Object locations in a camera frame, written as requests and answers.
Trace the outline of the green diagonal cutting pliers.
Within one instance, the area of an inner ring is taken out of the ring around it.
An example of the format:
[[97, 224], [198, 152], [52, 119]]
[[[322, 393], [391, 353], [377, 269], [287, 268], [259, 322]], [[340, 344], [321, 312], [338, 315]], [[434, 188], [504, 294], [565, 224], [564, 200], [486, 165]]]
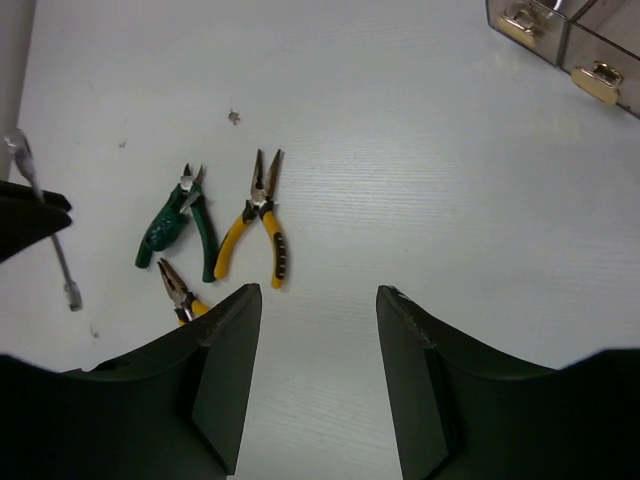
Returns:
[[214, 267], [218, 257], [219, 239], [202, 187], [204, 174], [203, 165], [196, 173], [189, 163], [185, 165], [180, 180], [171, 191], [168, 200], [144, 232], [134, 261], [137, 268], [148, 268], [153, 255], [171, 247], [193, 220], [202, 245], [202, 281], [216, 281]]

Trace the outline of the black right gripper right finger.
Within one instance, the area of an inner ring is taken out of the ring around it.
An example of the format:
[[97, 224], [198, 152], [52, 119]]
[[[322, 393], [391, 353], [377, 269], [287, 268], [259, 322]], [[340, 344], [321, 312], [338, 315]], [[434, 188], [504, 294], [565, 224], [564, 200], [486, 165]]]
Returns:
[[406, 479], [635, 479], [639, 353], [561, 369], [503, 353], [401, 291], [376, 296], [379, 341]]

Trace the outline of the small chrome ratchet wrench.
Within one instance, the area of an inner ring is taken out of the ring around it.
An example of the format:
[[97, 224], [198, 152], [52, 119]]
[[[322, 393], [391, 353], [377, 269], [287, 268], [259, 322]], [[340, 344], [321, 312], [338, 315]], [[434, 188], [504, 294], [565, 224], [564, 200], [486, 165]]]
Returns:
[[64, 280], [64, 293], [73, 312], [83, 307], [57, 233], [72, 224], [71, 204], [64, 195], [42, 189], [36, 177], [34, 156], [20, 129], [4, 137], [15, 166], [28, 184], [1, 182], [1, 260], [6, 261], [35, 243], [52, 241]]

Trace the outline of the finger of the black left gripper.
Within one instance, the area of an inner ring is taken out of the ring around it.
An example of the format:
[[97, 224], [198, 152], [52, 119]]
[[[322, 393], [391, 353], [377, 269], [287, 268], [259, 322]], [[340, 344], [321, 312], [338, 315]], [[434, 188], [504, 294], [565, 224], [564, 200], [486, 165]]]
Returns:
[[1, 199], [1, 262], [69, 227], [69, 212], [40, 201]]
[[[40, 200], [33, 189], [24, 185], [0, 181], [0, 194], [2, 200], [17, 200], [26, 202], [39, 202]], [[43, 199], [40, 201], [48, 206], [56, 207], [64, 211], [71, 210], [71, 204], [64, 195], [56, 192], [43, 191]]]

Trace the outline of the yellow long-nose pliers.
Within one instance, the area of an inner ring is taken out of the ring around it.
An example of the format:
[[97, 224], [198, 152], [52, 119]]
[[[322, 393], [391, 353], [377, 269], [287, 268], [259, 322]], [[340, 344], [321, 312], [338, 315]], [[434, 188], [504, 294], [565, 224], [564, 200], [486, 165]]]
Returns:
[[216, 280], [222, 280], [227, 276], [236, 244], [248, 227], [259, 219], [268, 235], [273, 253], [271, 287], [280, 289], [284, 286], [288, 273], [288, 248], [284, 231], [276, 216], [274, 202], [283, 157], [284, 152], [278, 149], [269, 168], [265, 170], [264, 152], [261, 149], [257, 150], [249, 198], [245, 201], [242, 213], [225, 234], [218, 250], [213, 269]]

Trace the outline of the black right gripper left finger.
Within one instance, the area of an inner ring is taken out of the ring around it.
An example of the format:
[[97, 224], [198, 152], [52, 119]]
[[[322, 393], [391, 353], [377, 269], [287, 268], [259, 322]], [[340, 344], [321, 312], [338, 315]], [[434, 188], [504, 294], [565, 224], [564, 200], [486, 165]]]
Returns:
[[90, 371], [1, 359], [5, 479], [225, 479], [235, 473], [262, 313], [247, 284]]

